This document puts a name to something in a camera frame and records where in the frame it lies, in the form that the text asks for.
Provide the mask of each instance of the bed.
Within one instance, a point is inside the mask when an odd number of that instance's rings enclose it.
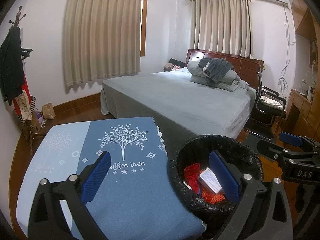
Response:
[[[101,112],[116,118],[150,116],[161,127],[169,155],[185,140],[202,134],[236,138],[249,119],[262,60],[189,49],[186,64],[204,57],[224,58],[250,84],[234,92],[190,82],[189,72],[174,71],[111,78],[102,83]]]

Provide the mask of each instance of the beige curtain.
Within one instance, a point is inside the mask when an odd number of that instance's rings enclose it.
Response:
[[[191,48],[253,58],[250,0],[193,0]]]
[[[68,0],[65,85],[140,72],[141,0]]]

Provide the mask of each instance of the gray bedsheet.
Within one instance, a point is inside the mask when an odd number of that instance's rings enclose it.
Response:
[[[229,92],[193,83],[190,76],[174,71],[105,80],[101,113],[116,118],[153,117],[169,156],[197,135],[236,138],[250,116],[256,90]]]

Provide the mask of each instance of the wooden coat rack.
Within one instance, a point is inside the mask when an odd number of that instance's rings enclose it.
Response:
[[[26,15],[24,14],[21,18],[21,9],[22,9],[22,5],[19,7],[19,11],[16,15],[16,20],[13,21],[9,21],[9,23],[13,24],[14,27],[18,27],[19,26],[19,22],[23,19],[23,17],[25,17]],[[30,53],[32,51],[32,49],[25,49],[26,52]],[[25,126],[27,127],[27,132],[29,134],[29,151],[30,151],[30,155],[33,155],[33,140],[35,138],[35,136],[46,136],[46,133],[34,133],[32,130],[32,124],[30,120],[26,120]]]

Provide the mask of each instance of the wooden headboard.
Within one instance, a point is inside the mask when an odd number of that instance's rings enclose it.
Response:
[[[258,66],[263,66],[263,60],[249,59],[240,56],[234,56],[221,52],[213,52],[199,49],[189,49],[186,59],[186,65],[190,61],[198,61],[204,57],[224,58],[229,61],[235,68],[240,78],[250,84],[250,87],[258,88]]]

